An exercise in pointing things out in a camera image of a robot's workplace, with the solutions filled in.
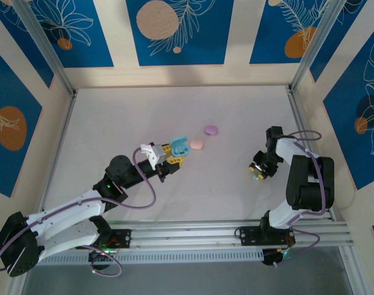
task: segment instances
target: white table surface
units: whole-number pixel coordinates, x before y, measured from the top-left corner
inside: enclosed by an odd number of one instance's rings
[[[248,166],[265,149],[265,131],[296,130],[284,86],[97,88],[79,90],[45,208],[84,193],[102,179],[110,160],[142,143],[169,143],[175,137],[202,139],[183,167],[163,184],[151,178],[156,204],[147,210],[114,208],[108,220],[259,219],[285,198],[289,167],[280,164],[273,179],[256,181]],[[208,136],[214,124],[219,134]],[[138,155],[138,161],[144,160]],[[145,205],[146,184],[127,190],[129,205]]]

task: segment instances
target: purple cable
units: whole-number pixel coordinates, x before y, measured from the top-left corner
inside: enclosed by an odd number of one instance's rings
[[[26,226],[24,229],[22,229],[21,231],[19,231],[17,234],[15,234],[0,250],[0,257],[1,255],[5,252],[6,249],[8,249],[8,247],[13,244],[14,241],[16,241],[21,235],[23,235],[27,230],[29,230],[30,228],[36,226],[37,224],[41,223],[43,220],[46,220],[50,217],[53,217],[55,216],[56,214],[58,213],[61,213],[67,209],[70,209],[72,207],[75,207],[75,206],[81,206],[82,204],[84,203],[87,203],[87,202],[91,202],[91,201],[97,201],[97,200],[100,200],[102,202],[108,202],[108,203],[112,203],[114,205],[117,205],[117,206],[124,206],[124,207],[127,207],[127,208],[132,208],[132,209],[145,209],[145,208],[150,208],[152,205],[154,205],[155,201],[157,200],[157,196],[155,194],[155,191],[154,191],[154,188],[152,187],[151,183],[149,182],[149,180],[147,179],[147,177],[144,175],[144,173],[142,172],[142,170],[139,168],[139,165],[136,163],[136,153],[140,151],[140,147],[137,148],[134,152],[133,152],[133,155],[132,155],[132,159],[133,159],[133,163],[138,171],[138,173],[140,174],[140,176],[143,178],[143,180],[149,185],[152,193],[153,193],[153,201],[151,202],[151,204],[147,205],[147,206],[142,206],[142,207],[135,207],[135,206],[129,206],[129,205],[124,205],[120,202],[117,202],[115,200],[112,200],[112,199],[108,199],[108,198],[102,198],[102,197],[94,197],[94,198],[89,198],[89,199],[85,199],[85,200],[79,200],[79,201],[76,201],[75,203],[72,203],[72,204],[69,204],[69,205],[66,205],[54,212],[51,212],[49,213],[48,215],[45,215],[41,220],[39,221],[34,221],[32,224]],[[87,249],[91,249],[91,250],[95,250],[95,251],[99,251],[101,253],[103,253],[106,257],[112,259],[113,261],[115,261],[117,263],[117,265],[119,266],[119,273],[117,275],[106,275],[104,273],[99,273],[97,272],[94,268],[93,268],[93,264],[90,265],[90,267],[92,268],[93,271],[95,271],[96,274],[98,275],[102,275],[104,277],[118,277],[119,275],[122,274],[122,266],[121,264],[116,260],[114,259],[112,256],[108,255],[107,253],[105,253],[104,251],[102,251],[101,249],[98,249],[98,248],[95,248],[93,246],[82,246],[84,248],[87,248]]]
[[[104,255],[107,258],[113,260],[117,264],[117,266],[119,267],[119,272],[117,274],[107,275],[105,273],[98,272],[98,271],[96,271],[96,269],[94,269],[94,259],[93,259],[93,261],[90,264],[90,267],[91,267],[91,270],[93,271],[93,273],[95,273],[96,275],[100,275],[102,277],[108,277],[108,278],[115,278],[115,277],[118,277],[119,275],[121,275],[123,273],[123,267],[122,267],[121,263],[119,263],[119,261],[116,258],[107,254],[105,251],[103,251],[103,250],[101,250],[97,247],[93,247],[93,246],[82,246],[82,247],[102,253],[102,255]]]
[[[291,133],[289,136],[292,136],[294,134],[298,134],[298,133],[301,133],[301,132],[311,132],[311,133],[314,133],[314,134],[317,134],[318,135],[318,138],[296,138],[297,141],[316,141],[316,140],[319,140],[322,138],[322,135],[317,132],[317,131],[314,131],[314,130],[304,130],[304,131],[299,131],[299,132],[293,132]],[[292,229],[293,231],[295,232],[298,232],[300,234],[306,234],[306,235],[312,235],[313,237],[316,237],[316,241],[314,243],[312,243],[310,246],[308,246],[307,248],[299,251],[298,253],[294,254],[293,256],[291,257],[297,257],[299,255],[303,255],[305,254],[307,251],[309,251],[310,249],[312,249],[313,247],[315,247],[320,241],[321,241],[321,238],[318,234],[315,234],[313,232],[305,232],[304,230],[300,230],[300,229],[294,229],[292,227],[293,223],[298,220],[301,216],[304,216],[304,215],[315,215],[315,216],[322,216],[324,213],[325,213],[325,209],[326,209],[326,196],[325,196],[325,191],[324,191],[324,186],[323,186],[323,178],[322,178],[322,173],[321,173],[321,169],[319,168],[319,164],[317,162],[317,160],[315,159],[314,155],[312,155],[312,153],[310,153],[310,151],[306,150],[300,143],[298,142],[295,142],[295,145],[301,149],[302,151],[304,151],[308,156],[311,157],[311,160],[312,162],[314,163],[314,167],[315,167],[315,170],[316,170],[316,174],[318,175],[318,180],[319,180],[319,188],[321,189],[321,197],[322,197],[322,210],[320,212],[309,212],[309,211],[304,211],[302,212],[300,215],[298,216],[295,216],[294,218],[292,218],[288,223],[287,225],[289,226],[290,229]],[[286,261],[288,261],[290,258],[286,259],[286,260],[282,260],[281,262],[277,263],[275,266],[279,266],[283,263],[285,263]]]
[[[152,185],[151,185],[150,181],[147,179],[147,177],[144,175],[143,171],[140,169],[138,163],[136,162],[136,153],[139,152],[140,150],[141,150],[140,147],[135,149],[135,151],[133,152],[133,155],[132,155],[132,161],[133,161],[133,165],[135,165],[135,168],[138,171],[139,175],[143,178],[143,180],[147,183],[147,185],[149,186],[149,188],[151,190],[152,202],[150,204],[146,205],[146,206],[131,206],[131,205],[126,205],[126,204],[121,204],[121,206],[129,208],[129,209],[148,209],[150,207],[153,207],[153,205],[157,201],[157,195],[155,193],[154,188],[152,187]]]
[[[322,133],[318,132],[318,131],[315,131],[315,130],[301,130],[301,131],[296,131],[296,132],[292,132],[291,134],[288,134],[288,136],[294,136],[295,134],[302,134],[302,133],[314,133],[315,135],[317,135],[318,137],[315,137],[315,138],[297,138],[295,137],[295,139],[297,141],[317,141],[317,140],[321,140],[322,139]]]

